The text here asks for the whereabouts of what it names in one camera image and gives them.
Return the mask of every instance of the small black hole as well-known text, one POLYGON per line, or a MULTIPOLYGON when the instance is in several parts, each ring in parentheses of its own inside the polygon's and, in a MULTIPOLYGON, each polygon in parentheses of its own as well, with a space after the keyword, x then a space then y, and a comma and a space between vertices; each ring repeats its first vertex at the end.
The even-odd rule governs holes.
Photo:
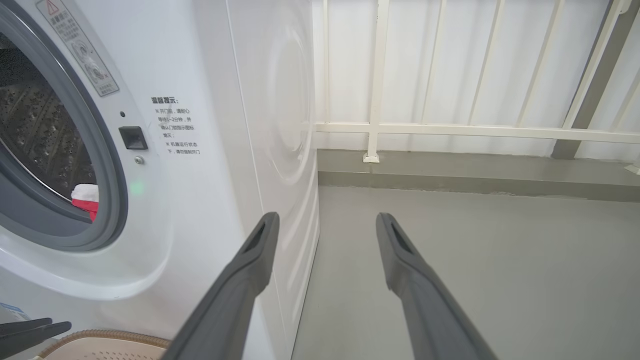
POLYGON ((394 224, 391 224, 391 228, 394 230, 394 235, 396 236, 396 239, 398 240, 398 244, 400 244, 400 247, 403 248, 404 251, 408 252, 409 254, 413 254, 411 249, 409 249, 409 245, 407 245, 406 242, 404 242, 402 235, 400 235, 400 232, 396 229, 396 226, 394 224))
POLYGON ((258 230, 258 232, 255 233, 255 236, 253 237, 253 239, 249 243, 249 246, 246 247, 243 253, 247 253, 249 250, 253 249, 256 245, 258 245, 258 241, 260 241, 263 231, 264 231, 264 224, 260 226, 260 230, 258 230))

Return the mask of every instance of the blue and white label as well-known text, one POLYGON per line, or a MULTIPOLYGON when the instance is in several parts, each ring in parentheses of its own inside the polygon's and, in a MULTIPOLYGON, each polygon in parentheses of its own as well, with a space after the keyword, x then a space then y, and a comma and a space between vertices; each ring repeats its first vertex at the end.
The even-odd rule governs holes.
POLYGON ((22 309, 19 307, 3 304, 2 302, 0 302, 0 306, 7 309, 7 311, 9 311, 16 318, 16 320, 19 320, 19 321, 31 320, 29 315, 25 314, 24 311, 22 311, 22 309))

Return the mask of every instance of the white metal railing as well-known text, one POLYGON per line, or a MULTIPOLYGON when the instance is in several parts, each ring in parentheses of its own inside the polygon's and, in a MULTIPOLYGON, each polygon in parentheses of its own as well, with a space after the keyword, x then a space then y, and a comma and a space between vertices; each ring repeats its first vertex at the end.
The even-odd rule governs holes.
MULTIPOLYGON (((582 106, 587 90, 593 80, 596 68, 602 59, 602 55, 609 41, 613 28, 616 24, 620 13, 626 11, 630 0, 613 0, 611 9, 604 21, 600 35, 593 48, 593 53, 584 71, 584 75, 578 85, 575 97, 571 103, 570 109, 566 115, 562 127, 524 127, 524 118, 531 105, 531 99, 536 92, 541 69, 545 66, 548 57, 548 49, 554 39, 557 31, 560 13, 564 6, 564 0, 556 0, 552 15, 549 20, 547 31, 535 64, 529 86, 527 88, 524 102, 518 118, 515 120, 514 126, 477 126, 474 125, 474 112, 478 95, 485 82, 484 73, 487 64, 491 61, 492 51, 494 48, 495 37, 500 27, 500 21, 504 10, 505 0, 496 0, 495 11, 489 38, 486 44, 484 59, 480 70, 479 79, 477 81, 476 90, 471 105, 471 111, 467 124, 433 124, 430 123, 426 111, 422 112, 421 123, 381 123, 380 122, 380 106, 383 88, 383 72, 385 68, 385 48, 387 43, 387 23, 389 0, 378 0, 378 20, 376 23, 374 59, 373 59, 373 76, 371 88, 371 108, 368 123, 346 123, 346 122, 318 122, 315 124, 315 131, 325 133, 367 133, 369 139, 367 142, 367 154, 364 161, 369 163, 377 163, 378 160, 378 135, 379 134, 429 134, 429 135, 470 135, 470 136, 506 136, 515 138, 545 138, 556 140, 583 140, 593 142, 618 142, 618 143, 636 143, 640 144, 640 133, 621 132, 620 127, 632 99, 637 96, 640 87, 640 70, 638 70, 634 81, 629 87, 627 94, 618 110, 616 117, 608 131, 591 130, 591 129, 572 129, 573 122, 578 114, 578 110, 582 106)), ((328 60, 328 0, 324 0, 324 101, 327 111, 327 119, 329 115, 329 60, 328 60)), ((429 97, 433 93, 433 76, 434 69, 438 62, 440 43, 442 42, 442 30, 444 15, 447 8, 447 0, 440 0, 440 11, 438 13, 438 23, 436 25, 435 42, 433 52, 431 53, 431 63, 429 64, 429 77, 427 82, 427 91, 425 95, 424 107, 429 104, 429 97)))

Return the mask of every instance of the washing machine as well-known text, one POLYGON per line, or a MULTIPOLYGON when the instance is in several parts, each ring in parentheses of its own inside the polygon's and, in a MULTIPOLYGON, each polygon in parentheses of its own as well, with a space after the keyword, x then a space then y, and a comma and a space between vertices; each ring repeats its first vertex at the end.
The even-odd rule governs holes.
POLYGON ((277 211, 244 356, 290 358, 319 235, 311 28, 307 0, 0 1, 2 306, 172 338, 277 211))

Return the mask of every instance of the white wall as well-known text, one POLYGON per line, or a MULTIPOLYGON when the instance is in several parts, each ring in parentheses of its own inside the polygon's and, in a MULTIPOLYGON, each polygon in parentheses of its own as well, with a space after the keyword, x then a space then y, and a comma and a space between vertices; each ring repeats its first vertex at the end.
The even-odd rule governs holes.
MULTIPOLYGON (((328 111, 324 101, 323 4, 322 0, 313 1, 318 121, 367 122, 376 0, 329 0, 328 111)), ((495 0, 447 2, 439 61, 434 69, 433 95, 425 106, 439 7, 439 0, 390 2, 382 122, 420 122, 423 111, 430 123, 466 124, 469 118, 495 0)), ((506 0, 473 124, 515 124, 553 7, 554 0, 506 0)), ((524 126, 561 126, 606 7, 607 0, 566 1, 556 36, 550 44, 547 64, 540 73, 539 90, 532 98, 524 126)), ((640 26, 634 26, 618 64, 620 69, 616 68, 611 89, 607 88, 593 126, 602 126, 615 116, 628 84, 640 66, 638 40, 640 26)), ((636 105, 630 111, 630 118, 636 119, 640 115, 640 104, 636 105)), ((367 147, 365 134, 316 133, 315 141, 318 148, 363 150, 367 147)), ((554 140, 546 139, 382 134, 378 148, 549 156, 554 143, 554 140)), ((585 143, 578 156, 634 160, 639 153, 638 145, 585 143)))

